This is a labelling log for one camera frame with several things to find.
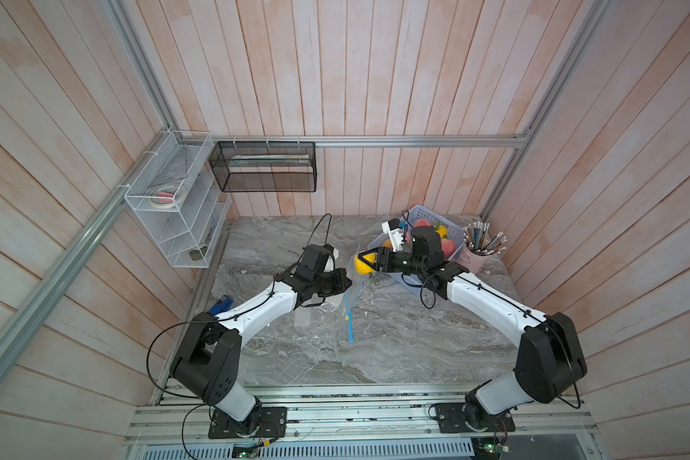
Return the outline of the clear zip-top bag blue zipper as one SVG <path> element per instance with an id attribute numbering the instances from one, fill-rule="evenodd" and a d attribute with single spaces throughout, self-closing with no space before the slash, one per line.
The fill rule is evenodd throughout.
<path id="1" fill-rule="evenodd" d="M 315 319 L 333 322 L 337 331 L 343 328 L 347 332 L 347 342 L 355 342 L 355 315 L 354 309 L 362 297 L 366 275 L 360 274 L 357 269 L 357 256 L 360 246 L 351 257 L 346 266 L 347 275 L 354 281 L 343 294 L 337 294 L 328 300 L 323 299 L 321 304 L 311 307 L 302 307 L 294 312 L 294 327 L 304 331 L 312 326 Z"/>

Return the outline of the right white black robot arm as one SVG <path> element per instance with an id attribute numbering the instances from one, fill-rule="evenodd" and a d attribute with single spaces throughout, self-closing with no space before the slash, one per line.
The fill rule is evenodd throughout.
<path id="1" fill-rule="evenodd" d="M 578 333 L 568 316 L 531 309 L 482 283 L 467 268 L 446 258 L 442 239 L 432 228 L 413 229 L 408 251 L 395 241 L 391 247 L 358 253 L 355 267 L 360 274 L 415 276 L 423 289 L 466 308 L 517 347 L 512 371 L 466 395 L 464 413 L 472 429 L 523 404 L 549 404 L 567 389 L 576 389 L 588 373 Z"/>

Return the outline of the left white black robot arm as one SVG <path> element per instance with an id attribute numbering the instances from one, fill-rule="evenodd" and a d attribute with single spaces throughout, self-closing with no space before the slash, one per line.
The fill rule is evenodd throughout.
<path id="1" fill-rule="evenodd" d="M 314 297 L 324 301 L 348 291 L 352 281 L 345 268 L 335 266 L 337 256 L 329 243 L 308 245 L 292 266 L 245 303 L 220 314 L 196 315 L 172 360 L 171 376 L 203 404 L 253 431 L 259 425 L 261 403 L 237 382 L 241 351 L 278 317 L 311 307 Z"/>

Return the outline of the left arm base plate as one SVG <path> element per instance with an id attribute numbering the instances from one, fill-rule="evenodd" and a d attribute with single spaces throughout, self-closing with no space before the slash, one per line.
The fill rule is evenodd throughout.
<path id="1" fill-rule="evenodd" d="M 278 439 L 286 434 L 288 409 L 285 406 L 256 406 L 243 422 L 216 408 L 208 431 L 210 439 Z"/>

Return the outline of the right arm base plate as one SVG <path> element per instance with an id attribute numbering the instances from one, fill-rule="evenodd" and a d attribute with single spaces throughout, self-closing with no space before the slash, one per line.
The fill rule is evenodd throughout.
<path id="1" fill-rule="evenodd" d="M 516 425 L 509 411 L 490 415 L 471 402 L 441 402 L 432 404 L 427 411 L 443 434 L 506 433 L 514 432 Z"/>

